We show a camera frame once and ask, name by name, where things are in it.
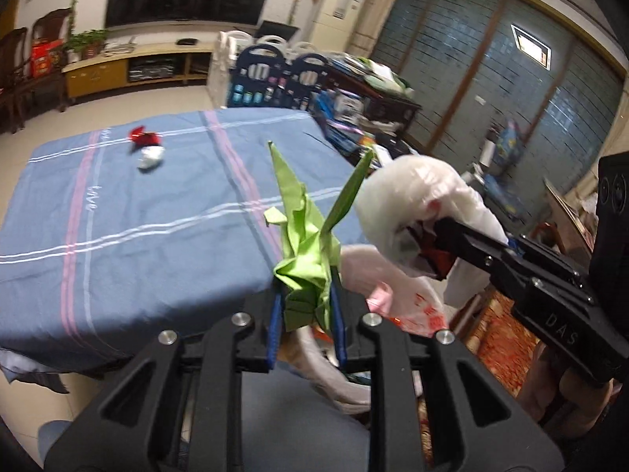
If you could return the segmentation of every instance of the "red origami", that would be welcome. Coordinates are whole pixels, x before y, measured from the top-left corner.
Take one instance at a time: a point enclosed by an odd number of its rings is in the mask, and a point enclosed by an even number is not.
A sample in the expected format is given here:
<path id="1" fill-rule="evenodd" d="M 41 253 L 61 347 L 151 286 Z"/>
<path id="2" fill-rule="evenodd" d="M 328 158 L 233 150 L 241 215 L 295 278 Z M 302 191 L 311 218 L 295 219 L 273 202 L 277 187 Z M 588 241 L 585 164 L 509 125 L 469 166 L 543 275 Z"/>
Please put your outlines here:
<path id="1" fill-rule="evenodd" d="M 143 125 L 134 127 L 129 133 L 129 140 L 131 140 L 137 149 L 142 147 L 148 147 L 150 145 L 161 145 L 159 136 L 152 131 L 144 131 L 146 128 Z"/>

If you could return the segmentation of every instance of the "green paper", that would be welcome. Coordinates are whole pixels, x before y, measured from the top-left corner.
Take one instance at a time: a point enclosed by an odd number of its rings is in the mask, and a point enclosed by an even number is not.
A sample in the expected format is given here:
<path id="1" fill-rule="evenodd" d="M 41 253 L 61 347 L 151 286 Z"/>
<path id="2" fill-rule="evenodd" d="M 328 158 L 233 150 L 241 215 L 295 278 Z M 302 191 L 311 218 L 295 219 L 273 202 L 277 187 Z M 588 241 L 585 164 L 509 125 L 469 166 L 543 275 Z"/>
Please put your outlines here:
<path id="1" fill-rule="evenodd" d="M 273 271 L 289 289 L 284 310 L 286 330 L 291 332 L 316 322 L 329 333 L 331 267 L 338 266 L 341 259 L 341 244 L 332 229 L 350 210 L 369 170 L 373 152 L 369 151 L 361 159 L 324 219 L 307 195 L 306 186 L 300 183 L 272 142 L 269 148 L 285 214 L 278 208 L 270 208 L 264 212 L 264 217 L 267 225 L 278 225 L 282 235 L 284 258 Z"/>

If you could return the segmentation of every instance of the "tile floor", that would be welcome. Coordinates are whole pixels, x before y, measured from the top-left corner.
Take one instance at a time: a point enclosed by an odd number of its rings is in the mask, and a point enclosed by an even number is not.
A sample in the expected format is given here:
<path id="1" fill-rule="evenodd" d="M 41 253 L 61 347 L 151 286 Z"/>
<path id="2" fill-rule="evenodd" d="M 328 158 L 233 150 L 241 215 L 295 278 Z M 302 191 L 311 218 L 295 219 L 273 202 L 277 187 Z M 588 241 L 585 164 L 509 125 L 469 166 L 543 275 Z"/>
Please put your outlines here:
<path id="1" fill-rule="evenodd" d="M 212 108 L 203 86 L 143 90 L 81 103 L 65 113 L 56 110 L 30 119 L 26 128 L 0 135 L 0 224 L 20 172 L 35 147 L 50 140 L 125 124 L 150 116 Z M 8 384 L 0 374 L 0 416 L 26 451 L 41 465 L 37 431 L 50 420 L 72 420 L 98 392 L 99 382 L 79 374 L 64 374 L 69 395 L 38 385 Z"/>

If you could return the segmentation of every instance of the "drawer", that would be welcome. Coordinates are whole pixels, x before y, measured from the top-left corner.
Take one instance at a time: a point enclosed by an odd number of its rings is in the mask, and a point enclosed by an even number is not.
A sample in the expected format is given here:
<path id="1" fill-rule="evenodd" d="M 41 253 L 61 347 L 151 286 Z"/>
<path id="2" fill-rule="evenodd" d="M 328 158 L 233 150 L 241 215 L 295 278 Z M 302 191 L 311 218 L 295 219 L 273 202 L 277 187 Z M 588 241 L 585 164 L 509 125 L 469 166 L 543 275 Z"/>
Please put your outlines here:
<path id="1" fill-rule="evenodd" d="M 118 89 L 127 84 L 127 61 L 113 60 L 75 69 L 67 72 L 65 79 L 69 97 Z"/>

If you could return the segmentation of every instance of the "silver screw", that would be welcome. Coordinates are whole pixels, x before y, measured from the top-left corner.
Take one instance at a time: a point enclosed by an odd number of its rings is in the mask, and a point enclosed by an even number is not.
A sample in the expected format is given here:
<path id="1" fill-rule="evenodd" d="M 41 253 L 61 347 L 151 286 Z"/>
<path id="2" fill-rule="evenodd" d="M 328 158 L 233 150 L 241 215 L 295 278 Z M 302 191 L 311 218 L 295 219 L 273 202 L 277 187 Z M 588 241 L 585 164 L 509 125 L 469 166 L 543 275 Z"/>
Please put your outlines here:
<path id="1" fill-rule="evenodd" d="M 454 334 L 450 330 L 439 330 L 435 337 L 441 344 L 452 344 L 455 339 Z"/>
<path id="2" fill-rule="evenodd" d="M 232 316 L 232 323 L 236 326 L 247 326 L 251 322 L 251 316 L 246 312 L 236 312 Z"/>
<path id="3" fill-rule="evenodd" d="M 383 317 L 375 312 L 368 312 L 362 317 L 362 322 L 367 326 L 378 326 L 383 322 Z"/>
<path id="4" fill-rule="evenodd" d="M 164 330 L 159 334 L 157 340 L 160 342 L 160 344 L 169 346 L 174 343 L 175 340 L 177 340 L 177 332 L 175 332 L 174 330 Z"/>

